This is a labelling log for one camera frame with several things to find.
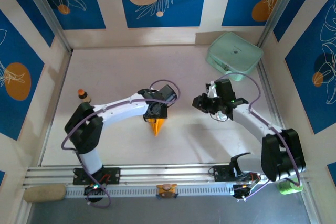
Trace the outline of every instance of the mint green container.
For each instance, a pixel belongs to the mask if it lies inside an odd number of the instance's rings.
[[[247,42],[232,32],[222,34],[209,47],[206,61],[223,74],[240,72],[249,74],[264,55],[261,48]],[[234,81],[241,81],[244,76],[229,76]]]

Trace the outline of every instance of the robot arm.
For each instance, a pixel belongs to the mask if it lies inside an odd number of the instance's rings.
[[[69,134],[86,116],[96,113],[70,137],[87,172],[95,174],[103,169],[96,149],[103,129],[113,123],[137,115],[143,115],[145,120],[165,119],[167,118],[167,102],[172,102],[176,98],[177,95],[174,90],[169,85],[166,85],[160,90],[142,89],[131,97],[104,105],[91,106],[89,103],[82,103],[66,124],[65,131]],[[144,99],[156,99],[166,103],[146,101]]]
[[[276,130],[285,139],[299,172],[306,169],[299,136],[293,129],[284,130],[264,119],[249,108],[244,98],[236,98],[229,79],[217,80],[206,85],[206,93],[196,97],[193,107],[212,115],[221,113],[246,128],[262,145],[261,158],[244,153],[231,158],[229,177],[245,172],[265,174],[270,181],[278,181],[295,174],[295,169]]]

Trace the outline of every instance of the white wall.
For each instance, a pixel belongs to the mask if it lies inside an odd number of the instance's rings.
[[[35,165],[44,140],[52,111],[49,101],[55,83],[60,82],[65,51],[56,39],[49,48],[16,0],[0,1],[0,9],[45,63],[19,139],[0,134],[0,170],[6,172],[0,191],[0,223],[12,223],[27,167]]]
[[[67,30],[65,34],[74,48],[194,44],[199,33],[236,31],[241,37],[257,42],[264,26],[222,27],[228,0],[204,0],[199,27],[127,28],[122,0],[98,0],[106,25],[101,30]],[[200,36],[198,44],[208,44],[214,35]]]
[[[264,48],[264,60],[285,124],[299,133],[307,163],[304,177],[311,184],[323,223],[335,223],[336,187],[327,165],[336,161],[336,125],[314,135],[285,63],[285,57],[326,1],[306,0],[280,43],[276,42],[273,35],[270,36]]]

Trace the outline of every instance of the purple cable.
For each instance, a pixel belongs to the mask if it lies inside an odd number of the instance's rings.
[[[267,186],[268,183],[269,183],[269,180],[266,181],[266,183],[264,183],[262,186],[260,186],[260,188],[258,188],[257,190],[255,190],[253,193],[251,193],[250,195],[244,197],[243,199],[239,199],[239,200],[247,200],[249,197],[253,196],[257,192],[259,192],[260,190],[262,190],[265,186]]]
[[[272,130],[272,131],[273,131],[273,132],[280,138],[282,144],[284,145],[284,147],[285,147],[285,149],[286,149],[286,152],[287,152],[287,154],[288,154],[288,156],[289,156],[289,159],[290,159],[290,161],[291,161],[291,163],[292,163],[292,165],[293,165],[293,168],[294,168],[294,170],[295,170],[296,177],[298,178],[298,182],[295,182],[295,181],[293,181],[293,180],[290,179],[290,178],[285,178],[285,179],[286,179],[287,181],[290,181],[291,183],[293,183],[294,185],[296,185],[296,186],[298,186],[298,187],[302,186],[302,181],[301,181],[301,178],[300,178],[300,173],[299,173],[298,166],[297,166],[297,164],[296,164],[296,162],[295,162],[295,159],[294,159],[292,153],[290,152],[290,149],[289,149],[289,147],[288,147],[288,145],[287,145],[285,139],[281,136],[280,132],[278,132],[273,126],[269,125],[269,123],[268,123],[265,119],[263,119],[262,117],[260,117],[257,113],[255,113],[255,112],[252,110],[252,105],[253,105],[256,101],[258,101],[259,98],[261,97],[261,89],[260,89],[258,83],[256,82],[256,80],[254,80],[252,77],[248,76],[247,74],[235,72],[235,73],[228,73],[228,74],[225,74],[225,75],[223,75],[222,77],[220,77],[219,79],[217,79],[217,81],[220,80],[220,79],[222,79],[222,78],[224,78],[224,77],[233,75],[233,74],[240,74],[240,75],[242,75],[242,76],[245,76],[245,77],[247,77],[248,79],[250,79],[250,80],[257,86],[257,89],[258,89],[258,97],[257,97],[253,102],[251,102],[251,103],[249,104],[249,106],[248,106],[248,110],[249,110],[249,112],[250,112],[255,118],[257,118],[257,119],[258,119],[259,121],[261,121],[264,125],[266,125],[267,127],[269,127],[269,128],[270,128],[270,129],[271,129],[271,130]]]
[[[174,83],[173,81],[170,81],[170,80],[165,80],[165,79],[162,79],[162,80],[158,80],[158,81],[155,81],[153,82],[151,85],[150,85],[150,88],[158,83],[158,82],[161,82],[161,81],[166,81],[166,82],[169,82],[171,83],[172,85],[174,85],[177,89],[177,98],[171,102],[166,102],[166,101],[161,101],[161,100],[157,100],[157,99],[134,99],[134,100],[130,100],[130,101],[123,101],[123,102],[119,102],[119,103],[116,103],[116,104],[113,104],[113,105],[110,105],[110,106],[107,106],[105,109],[100,109],[96,112],[93,112],[92,114],[88,115],[87,117],[85,117],[84,119],[82,119],[75,127],[73,127],[73,129],[69,132],[69,134],[65,137],[65,139],[62,141],[62,144],[61,144],[61,148],[65,151],[74,151],[77,158],[78,158],[78,161],[79,163],[81,164],[81,166],[83,167],[83,170],[86,172],[86,174],[93,180],[93,182],[95,182],[101,189],[102,191],[107,195],[108,199],[109,199],[109,203],[107,205],[94,205],[92,203],[89,202],[89,195],[86,196],[86,200],[88,202],[88,205],[89,206],[93,206],[93,207],[96,207],[96,208],[108,208],[110,205],[111,205],[111,202],[112,202],[112,199],[111,199],[111,196],[110,194],[107,192],[107,190],[88,172],[87,168],[85,167],[83,161],[81,160],[80,156],[79,156],[79,153],[78,151],[75,149],[75,148],[72,148],[72,147],[65,147],[65,143],[70,139],[70,137],[74,134],[74,132],[82,125],[84,124],[87,120],[89,120],[91,117],[103,112],[105,110],[109,110],[109,109],[113,109],[113,108],[116,108],[116,107],[119,107],[119,106],[123,106],[125,104],[129,104],[129,103],[133,103],[133,102],[159,102],[159,103],[164,103],[164,104],[174,104],[175,102],[177,102],[179,99],[180,99],[180,96],[181,96],[181,90],[180,88],[177,86],[176,83]]]

